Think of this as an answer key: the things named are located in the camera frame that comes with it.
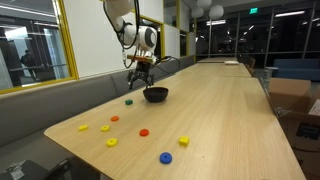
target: blue game piece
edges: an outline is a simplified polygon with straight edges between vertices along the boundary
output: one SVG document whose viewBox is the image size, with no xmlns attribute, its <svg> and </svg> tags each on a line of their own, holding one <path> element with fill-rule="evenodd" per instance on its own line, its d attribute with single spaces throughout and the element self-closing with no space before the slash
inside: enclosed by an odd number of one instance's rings
<svg viewBox="0 0 320 180">
<path fill-rule="evenodd" d="M 164 152 L 160 155 L 160 162 L 162 164 L 170 164 L 172 161 L 172 156 L 168 152 Z"/>
</svg>

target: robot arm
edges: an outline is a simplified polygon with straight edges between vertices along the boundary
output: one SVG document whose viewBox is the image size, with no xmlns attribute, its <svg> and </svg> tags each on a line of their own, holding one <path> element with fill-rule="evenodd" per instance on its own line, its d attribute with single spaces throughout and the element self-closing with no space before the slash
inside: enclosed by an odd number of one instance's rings
<svg viewBox="0 0 320 180">
<path fill-rule="evenodd" d="M 134 9 L 134 3 L 137 2 L 137 0 L 105 0 L 103 4 L 105 13 L 117 33 L 123 49 L 125 49 L 124 45 L 129 46 L 126 49 L 136 46 L 140 56 L 139 58 L 136 58 L 136 55 L 131 57 L 132 61 L 138 61 L 138 63 L 135 72 L 129 71 L 127 77 L 130 89 L 132 89 L 133 82 L 138 79 L 144 81 L 147 87 L 153 85 L 153 75 L 149 75 L 149 70 L 151 64 L 157 63 L 156 58 L 152 57 L 157 44 L 156 30 L 146 26 L 134 26 L 126 23 L 122 18 Z"/>
</svg>

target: red game piece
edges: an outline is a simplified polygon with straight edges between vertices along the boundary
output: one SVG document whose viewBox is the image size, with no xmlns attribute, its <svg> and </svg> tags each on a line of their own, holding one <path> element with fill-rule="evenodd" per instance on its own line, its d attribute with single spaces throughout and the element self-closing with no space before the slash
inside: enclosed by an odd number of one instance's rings
<svg viewBox="0 0 320 180">
<path fill-rule="evenodd" d="M 149 131 L 148 129 L 141 129 L 140 130 L 140 136 L 148 136 Z"/>
</svg>

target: exit sign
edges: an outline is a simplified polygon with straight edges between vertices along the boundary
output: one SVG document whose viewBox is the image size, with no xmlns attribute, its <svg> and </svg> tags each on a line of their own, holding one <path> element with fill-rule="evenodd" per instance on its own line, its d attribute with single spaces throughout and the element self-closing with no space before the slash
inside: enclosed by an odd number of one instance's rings
<svg viewBox="0 0 320 180">
<path fill-rule="evenodd" d="M 258 8 L 251 8 L 249 14 L 257 14 L 258 13 Z"/>
</svg>

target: black bowl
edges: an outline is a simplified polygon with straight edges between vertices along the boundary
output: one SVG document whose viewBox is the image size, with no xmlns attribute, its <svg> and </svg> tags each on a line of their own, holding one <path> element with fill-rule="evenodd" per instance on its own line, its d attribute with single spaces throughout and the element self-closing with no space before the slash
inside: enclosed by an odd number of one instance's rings
<svg viewBox="0 0 320 180">
<path fill-rule="evenodd" d="M 157 103 L 164 101 L 168 96 L 169 90 L 164 87 L 152 87 L 143 90 L 143 95 L 149 102 Z"/>
</svg>

